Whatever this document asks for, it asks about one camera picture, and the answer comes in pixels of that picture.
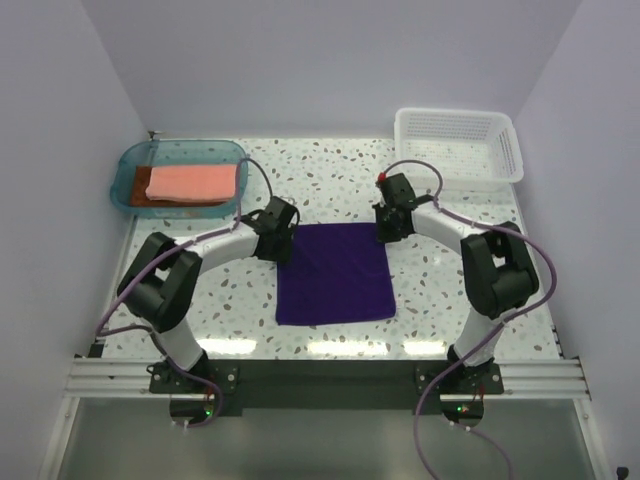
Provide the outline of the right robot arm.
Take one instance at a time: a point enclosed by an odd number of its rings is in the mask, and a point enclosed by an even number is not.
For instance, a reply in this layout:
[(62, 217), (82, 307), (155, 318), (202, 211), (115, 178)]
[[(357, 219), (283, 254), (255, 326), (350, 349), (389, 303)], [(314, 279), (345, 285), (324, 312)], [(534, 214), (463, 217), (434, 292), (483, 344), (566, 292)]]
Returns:
[(407, 177), (381, 173), (381, 200), (373, 206), (377, 240), (399, 242), (413, 235), (431, 239), (460, 255), (470, 304), (459, 338), (449, 347), (449, 365), (439, 384), (468, 392), (490, 371), (504, 320), (539, 290), (539, 278), (519, 227), (506, 222), (481, 228), (436, 206), (436, 197), (416, 195)]

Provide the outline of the brown towel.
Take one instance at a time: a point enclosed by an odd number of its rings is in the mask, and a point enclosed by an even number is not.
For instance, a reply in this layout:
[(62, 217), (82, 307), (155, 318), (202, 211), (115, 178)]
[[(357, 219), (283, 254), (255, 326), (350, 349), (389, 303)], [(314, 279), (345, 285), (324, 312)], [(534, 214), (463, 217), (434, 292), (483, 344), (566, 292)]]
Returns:
[(172, 201), (154, 201), (149, 200), (145, 195), (145, 190), (149, 184), (150, 173), (153, 167), (137, 167), (135, 170), (132, 192), (130, 194), (129, 204), (135, 207), (210, 207), (225, 203), (178, 203)]

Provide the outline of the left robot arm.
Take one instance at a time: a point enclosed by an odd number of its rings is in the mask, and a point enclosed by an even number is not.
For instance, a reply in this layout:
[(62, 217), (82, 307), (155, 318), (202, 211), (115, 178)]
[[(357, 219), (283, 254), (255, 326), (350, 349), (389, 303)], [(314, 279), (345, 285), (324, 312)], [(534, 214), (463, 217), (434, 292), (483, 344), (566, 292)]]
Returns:
[(147, 237), (124, 274), (118, 300), (143, 326), (164, 357), (151, 374), (181, 393), (212, 393), (207, 353), (188, 324), (187, 313), (201, 274), (246, 258), (284, 264), (291, 258), (299, 225), (297, 207), (273, 196), (263, 209), (237, 216), (219, 230), (187, 237)]

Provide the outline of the purple towel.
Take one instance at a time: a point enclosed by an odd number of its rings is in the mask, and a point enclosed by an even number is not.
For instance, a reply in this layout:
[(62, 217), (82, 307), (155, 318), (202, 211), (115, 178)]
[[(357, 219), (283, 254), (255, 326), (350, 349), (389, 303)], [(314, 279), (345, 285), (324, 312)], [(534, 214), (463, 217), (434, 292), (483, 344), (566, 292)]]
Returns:
[(291, 259), (277, 267), (280, 326), (323, 326), (396, 314), (385, 246), (373, 223), (300, 226)]

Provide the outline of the pink towel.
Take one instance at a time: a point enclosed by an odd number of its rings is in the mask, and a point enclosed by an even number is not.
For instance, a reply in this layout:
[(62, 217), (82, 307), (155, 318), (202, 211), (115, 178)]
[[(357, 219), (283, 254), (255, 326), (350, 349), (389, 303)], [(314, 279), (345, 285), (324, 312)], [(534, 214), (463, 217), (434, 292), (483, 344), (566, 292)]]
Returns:
[(153, 167), (145, 195), (149, 200), (216, 203), (236, 193), (235, 164)]

